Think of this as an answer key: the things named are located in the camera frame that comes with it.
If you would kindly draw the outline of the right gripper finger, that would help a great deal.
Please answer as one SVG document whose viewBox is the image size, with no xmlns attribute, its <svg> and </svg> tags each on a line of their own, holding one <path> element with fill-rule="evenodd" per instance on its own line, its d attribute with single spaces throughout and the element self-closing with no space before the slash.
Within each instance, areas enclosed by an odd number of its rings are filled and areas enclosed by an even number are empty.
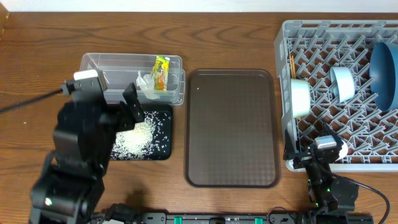
<svg viewBox="0 0 398 224">
<path fill-rule="evenodd" d="M 284 143 L 284 155 L 283 160 L 292 160 L 295 155 L 295 142 L 291 140 L 290 134 L 287 129 L 285 129 L 285 143 Z"/>
<path fill-rule="evenodd" d="M 341 138 L 332 130 L 326 122 L 322 122 L 322 136 L 332 136 L 337 145 L 342 145 Z"/>
</svg>

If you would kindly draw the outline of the white tissue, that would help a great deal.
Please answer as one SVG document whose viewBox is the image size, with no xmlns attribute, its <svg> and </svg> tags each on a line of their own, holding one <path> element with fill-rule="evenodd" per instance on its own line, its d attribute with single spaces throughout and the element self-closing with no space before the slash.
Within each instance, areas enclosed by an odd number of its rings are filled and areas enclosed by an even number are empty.
<svg viewBox="0 0 398 224">
<path fill-rule="evenodd" d="M 136 79 L 136 85 L 143 91 L 144 95 L 149 100 L 157 100 L 160 97 L 155 93 L 155 81 L 151 74 L 141 75 L 141 71 L 138 71 L 138 77 Z"/>
</svg>

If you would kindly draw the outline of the pink white cup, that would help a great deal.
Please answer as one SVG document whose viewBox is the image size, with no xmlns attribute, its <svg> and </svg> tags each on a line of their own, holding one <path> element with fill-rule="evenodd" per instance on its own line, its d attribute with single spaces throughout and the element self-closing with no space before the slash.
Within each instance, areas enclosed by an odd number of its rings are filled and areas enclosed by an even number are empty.
<svg viewBox="0 0 398 224">
<path fill-rule="evenodd" d="M 340 152 L 339 152 L 339 158 L 338 160 L 341 160 L 342 158 L 346 157 L 348 155 L 348 145 L 343 142 L 343 145 L 341 146 Z"/>
</svg>

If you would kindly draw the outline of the yellow green snack wrapper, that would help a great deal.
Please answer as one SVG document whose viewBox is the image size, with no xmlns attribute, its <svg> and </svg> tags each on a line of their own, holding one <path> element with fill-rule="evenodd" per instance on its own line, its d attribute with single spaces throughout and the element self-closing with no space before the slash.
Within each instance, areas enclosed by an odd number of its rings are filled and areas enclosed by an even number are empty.
<svg viewBox="0 0 398 224">
<path fill-rule="evenodd" d="M 170 58 L 156 56 L 155 64 L 152 67 L 151 77 L 154 80 L 154 90 L 166 91 L 168 74 L 169 74 Z"/>
</svg>

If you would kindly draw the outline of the mint green rice bowl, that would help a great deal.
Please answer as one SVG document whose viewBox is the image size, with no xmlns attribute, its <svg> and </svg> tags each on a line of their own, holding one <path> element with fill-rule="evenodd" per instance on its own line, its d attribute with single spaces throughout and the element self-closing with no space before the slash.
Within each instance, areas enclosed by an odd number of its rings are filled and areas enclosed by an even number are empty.
<svg viewBox="0 0 398 224">
<path fill-rule="evenodd" d="M 298 118 L 310 112 L 310 84 L 306 80 L 291 80 L 292 117 Z"/>
</svg>

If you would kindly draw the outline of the light blue small bowl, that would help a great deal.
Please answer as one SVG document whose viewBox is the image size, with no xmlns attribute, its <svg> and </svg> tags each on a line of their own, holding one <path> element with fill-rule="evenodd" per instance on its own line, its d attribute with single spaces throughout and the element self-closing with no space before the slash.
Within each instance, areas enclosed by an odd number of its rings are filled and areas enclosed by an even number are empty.
<svg viewBox="0 0 398 224">
<path fill-rule="evenodd" d="M 336 83 L 333 92 L 338 97 L 339 103 L 343 103 L 354 97 L 354 79 L 348 67 L 331 67 L 330 78 L 332 83 Z"/>
</svg>

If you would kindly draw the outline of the dark blue plate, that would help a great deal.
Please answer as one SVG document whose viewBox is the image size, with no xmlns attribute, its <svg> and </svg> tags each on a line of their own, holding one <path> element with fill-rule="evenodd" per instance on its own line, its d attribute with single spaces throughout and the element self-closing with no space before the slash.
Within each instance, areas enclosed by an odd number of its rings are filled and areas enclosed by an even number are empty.
<svg viewBox="0 0 398 224">
<path fill-rule="evenodd" d="M 379 42 L 370 60 L 371 91 L 377 93 L 374 100 L 382 111 L 397 109 L 397 44 Z"/>
</svg>

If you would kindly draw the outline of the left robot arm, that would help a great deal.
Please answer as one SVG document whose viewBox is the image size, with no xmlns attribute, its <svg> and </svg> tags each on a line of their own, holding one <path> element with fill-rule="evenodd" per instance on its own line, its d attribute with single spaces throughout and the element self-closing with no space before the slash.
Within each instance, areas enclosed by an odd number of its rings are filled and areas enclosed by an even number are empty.
<svg viewBox="0 0 398 224">
<path fill-rule="evenodd" d="M 72 95 L 58 112 L 55 150 L 45 160 L 30 199 L 29 223 L 88 223 L 103 192 L 116 134 L 144 120 L 136 86 L 107 104 L 98 84 L 66 84 Z"/>
</svg>

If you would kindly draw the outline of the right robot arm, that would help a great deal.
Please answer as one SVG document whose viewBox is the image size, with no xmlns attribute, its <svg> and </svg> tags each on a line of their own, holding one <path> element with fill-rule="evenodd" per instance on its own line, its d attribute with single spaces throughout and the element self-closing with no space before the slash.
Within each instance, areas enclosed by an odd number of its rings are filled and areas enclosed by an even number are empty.
<svg viewBox="0 0 398 224">
<path fill-rule="evenodd" d="M 335 177 L 330 164 L 340 158 L 344 142 L 322 124 L 321 135 L 306 150 L 297 152 L 296 143 L 285 131 L 283 160 L 293 162 L 294 169 L 304 168 L 308 175 L 308 195 L 315 208 L 297 216 L 297 223 L 348 223 L 348 213 L 355 209 L 358 186 Z"/>
</svg>

